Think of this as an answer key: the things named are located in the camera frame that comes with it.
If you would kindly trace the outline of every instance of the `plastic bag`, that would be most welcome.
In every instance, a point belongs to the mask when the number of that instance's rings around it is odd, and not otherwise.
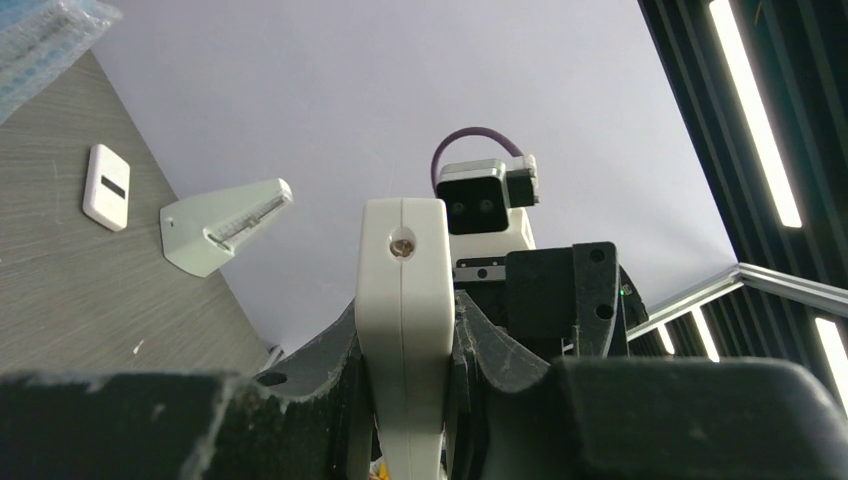
[[[0,123],[67,70],[121,12],[94,0],[0,4]]]

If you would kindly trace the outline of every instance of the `table surface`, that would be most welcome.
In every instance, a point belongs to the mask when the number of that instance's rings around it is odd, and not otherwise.
[[[131,167],[129,226],[82,211],[89,148]],[[223,277],[162,255],[176,200],[89,52],[0,125],[0,370],[228,369],[267,359]]]

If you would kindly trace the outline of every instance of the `camera lens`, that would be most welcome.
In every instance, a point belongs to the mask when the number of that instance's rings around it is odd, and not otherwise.
[[[480,202],[480,211],[483,213],[492,213],[495,209],[495,204],[491,200],[483,200]]]

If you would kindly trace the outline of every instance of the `white plastic mount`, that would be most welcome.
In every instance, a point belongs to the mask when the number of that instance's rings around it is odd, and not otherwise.
[[[174,202],[159,211],[165,258],[192,275],[206,277],[291,202],[291,189],[281,178]]]
[[[509,252],[535,250],[536,240],[524,208],[508,211],[509,227],[503,232],[450,235],[454,262],[468,258],[505,257]]]
[[[389,474],[436,479],[454,331],[441,200],[368,202],[354,311]]]

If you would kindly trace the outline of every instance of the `led light strip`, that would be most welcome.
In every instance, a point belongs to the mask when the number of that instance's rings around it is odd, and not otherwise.
[[[774,141],[774,134],[769,125],[760,92],[757,89],[754,73],[751,71],[751,64],[748,62],[748,55],[745,53],[745,47],[742,44],[742,37],[739,35],[736,20],[733,18],[730,2],[728,0],[713,1],[710,3],[710,13],[718,32],[724,56],[727,58],[730,75],[736,85],[736,92],[739,94],[742,110],[745,112],[748,128],[751,130],[754,146],[763,165],[766,181],[780,221],[787,227],[800,228],[801,215],[795,205],[792,189],[789,187],[789,179],[786,178],[786,170],[784,170],[783,162],[780,160],[780,152],[777,149],[777,143]]]
[[[666,353],[674,355],[674,343],[671,342],[671,335],[668,334],[668,329],[665,325],[660,325],[657,327],[657,331],[660,332],[660,340],[663,342]]]
[[[707,356],[710,360],[718,362],[718,350],[713,343],[713,337],[710,335],[710,329],[707,327],[707,319],[704,318],[704,312],[700,308],[692,310],[692,316],[695,317],[695,326],[698,328],[698,334],[701,336],[701,341],[704,342],[704,348],[707,349]]]
[[[819,331],[830,371],[833,373],[833,380],[836,382],[836,390],[842,398],[843,407],[846,407],[848,404],[848,356],[845,354],[845,345],[839,337],[839,329],[835,323],[824,318],[816,318],[816,328]]]

